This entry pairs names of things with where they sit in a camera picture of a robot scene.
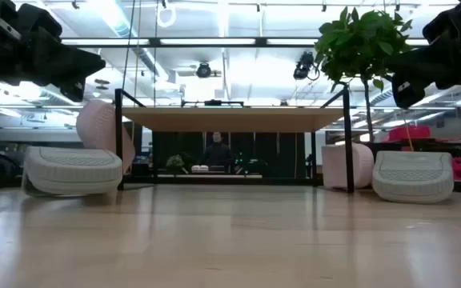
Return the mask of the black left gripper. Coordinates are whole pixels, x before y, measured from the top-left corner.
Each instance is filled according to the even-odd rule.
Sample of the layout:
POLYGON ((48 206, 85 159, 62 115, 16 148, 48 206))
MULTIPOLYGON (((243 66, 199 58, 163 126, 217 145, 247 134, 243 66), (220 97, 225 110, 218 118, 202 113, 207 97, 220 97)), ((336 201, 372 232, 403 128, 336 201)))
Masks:
MULTIPOLYGON (((11 0, 0 0, 0 80, 23 74, 23 66, 30 63, 32 34, 43 29, 21 34, 18 9, 11 0)), ((98 54, 50 39, 38 42, 38 84, 60 84, 60 93, 72 102, 83 101, 85 78, 105 66, 98 54)))

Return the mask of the pink rubber slide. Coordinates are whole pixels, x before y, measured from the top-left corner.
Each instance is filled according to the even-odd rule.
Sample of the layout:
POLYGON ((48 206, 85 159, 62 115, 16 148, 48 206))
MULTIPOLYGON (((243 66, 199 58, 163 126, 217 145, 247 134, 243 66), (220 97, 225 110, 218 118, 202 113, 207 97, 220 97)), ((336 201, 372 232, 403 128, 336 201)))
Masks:
MULTIPOLYGON (((352 144, 354 185, 362 189, 371 184, 374 155, 363 144, 352 144)), ((345 145, 329 145, 322 148, 323 185, 326 188, 347 188, 347 162, 345 145)))
POLYGON ((100 99, 89 101, 80 111, 76 129, 83 145, 88 149, 116 151, 115 107, 100 99))

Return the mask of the grey rubber slide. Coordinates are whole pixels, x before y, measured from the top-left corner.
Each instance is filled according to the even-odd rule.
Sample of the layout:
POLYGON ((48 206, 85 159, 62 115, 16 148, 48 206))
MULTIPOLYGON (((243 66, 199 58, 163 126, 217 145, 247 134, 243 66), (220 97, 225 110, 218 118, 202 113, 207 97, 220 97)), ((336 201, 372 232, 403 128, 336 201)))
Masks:
POLYGON ((122 181, 122 160, 109 150, 30 146, 23 161, 27 194, 107 194, 122 181))
POLYGON ((390 202, 432 204, 454 190, 452 156, 444 152, 379 151, 372 187, 390 202))

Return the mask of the red plastic crate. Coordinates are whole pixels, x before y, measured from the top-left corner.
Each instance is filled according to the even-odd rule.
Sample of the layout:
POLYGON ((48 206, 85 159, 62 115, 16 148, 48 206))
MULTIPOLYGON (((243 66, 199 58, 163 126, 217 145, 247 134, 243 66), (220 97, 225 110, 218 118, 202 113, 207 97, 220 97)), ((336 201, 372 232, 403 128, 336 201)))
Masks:
POLYGON ((397 142, 410 139, 424 139, 431 137, 429 126, 398 126, 389 131, 388 142, 397 142))

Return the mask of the green potted plant black pot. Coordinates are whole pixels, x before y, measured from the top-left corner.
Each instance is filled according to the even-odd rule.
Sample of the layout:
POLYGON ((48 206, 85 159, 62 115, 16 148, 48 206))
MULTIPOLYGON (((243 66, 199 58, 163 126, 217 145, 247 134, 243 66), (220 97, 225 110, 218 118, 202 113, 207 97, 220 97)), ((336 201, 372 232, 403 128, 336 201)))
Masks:
POLYGON ((344 78, 358 78, 364 87, 369 139, 374 138, 369 87, 384 89, 383 79, 390 72, 386 61, 391 56, 408 52, 412 21, 395 13, 371 10, 362 15, 356 9, 344 8, 339 19, 319 28, 315 43, 315 64, 335 84, 344 78))

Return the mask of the black ceiling spotlight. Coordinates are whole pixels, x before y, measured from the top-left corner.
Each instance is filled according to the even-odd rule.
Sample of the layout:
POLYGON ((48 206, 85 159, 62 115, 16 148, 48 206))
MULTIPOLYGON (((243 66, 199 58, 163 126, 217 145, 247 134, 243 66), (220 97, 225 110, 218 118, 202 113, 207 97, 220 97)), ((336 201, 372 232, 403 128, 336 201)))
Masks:
POLYGON ((303 52, 297 61, 293 73, 294 80, 304 80, 309 78, 309 73, 315 69, 315 57, 312 52, 303 52))
POLYGON ((200 62, 195 74, 198 78, 209 78, 212 75, 209 63, 200 62))

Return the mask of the small green background plant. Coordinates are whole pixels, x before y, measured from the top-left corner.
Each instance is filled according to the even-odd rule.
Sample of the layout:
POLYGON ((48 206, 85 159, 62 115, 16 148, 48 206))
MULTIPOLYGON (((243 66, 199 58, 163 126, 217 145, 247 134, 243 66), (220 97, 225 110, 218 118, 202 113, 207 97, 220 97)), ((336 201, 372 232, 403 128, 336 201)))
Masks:
POLYGON ((166 170, 171 174, 185 174, 182 157, 179 154, 170 156, 166 161, 166 170))

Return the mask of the person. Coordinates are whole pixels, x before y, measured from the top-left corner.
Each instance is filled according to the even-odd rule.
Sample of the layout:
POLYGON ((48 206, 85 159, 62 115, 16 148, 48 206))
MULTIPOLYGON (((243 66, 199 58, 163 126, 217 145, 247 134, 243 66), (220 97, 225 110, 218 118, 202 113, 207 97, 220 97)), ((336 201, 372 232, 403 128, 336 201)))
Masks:
POLYGON ((198 164, 208 167, 222 167, 224 173, 229 173, 232 163, 231 149, 223 143, 220 132, 214 132, 212 139, 212 144, 205 149, 198 164))

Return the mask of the wooden shelf black metal frame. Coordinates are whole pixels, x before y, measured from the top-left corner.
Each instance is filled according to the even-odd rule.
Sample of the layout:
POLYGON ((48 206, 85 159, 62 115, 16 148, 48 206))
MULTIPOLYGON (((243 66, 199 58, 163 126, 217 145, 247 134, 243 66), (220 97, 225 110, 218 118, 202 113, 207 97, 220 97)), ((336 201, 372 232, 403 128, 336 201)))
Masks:
POLYGON ((344 118, 347 192, 355 192, 351 141, 350 92, 344 86, 319 108, 168 108, 145 107, 124 89, 114 91, 115 140, 119 157, 123 156, 122 117, 129 118, 156 132, 264 132, 315 133, 331 122, 344 118))

